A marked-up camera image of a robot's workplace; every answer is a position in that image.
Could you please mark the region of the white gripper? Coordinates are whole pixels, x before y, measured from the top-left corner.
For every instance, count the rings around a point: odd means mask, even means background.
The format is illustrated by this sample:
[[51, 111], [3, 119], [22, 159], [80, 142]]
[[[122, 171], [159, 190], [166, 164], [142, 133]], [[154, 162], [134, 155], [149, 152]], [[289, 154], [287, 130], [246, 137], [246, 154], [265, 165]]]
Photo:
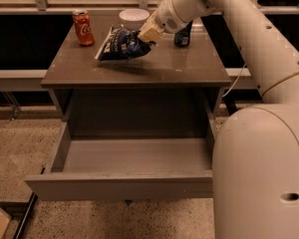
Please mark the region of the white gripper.
[[164, 31], [175, 33], [188, 23], [186, 0], [163, 0], [140, 27], [138, 38], [145, 43], [158, 42]]

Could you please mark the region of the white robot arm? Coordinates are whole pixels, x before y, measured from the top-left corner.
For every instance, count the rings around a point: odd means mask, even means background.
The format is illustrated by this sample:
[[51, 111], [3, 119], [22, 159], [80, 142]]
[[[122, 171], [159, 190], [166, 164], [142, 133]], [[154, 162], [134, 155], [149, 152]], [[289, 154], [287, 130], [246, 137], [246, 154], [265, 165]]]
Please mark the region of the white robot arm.
[[156, 42], [214, 11], [263, 100], [216, 136], [215, 239], [299, 239], [299, 52], [250, 0], [163, 0], [140, 37]]

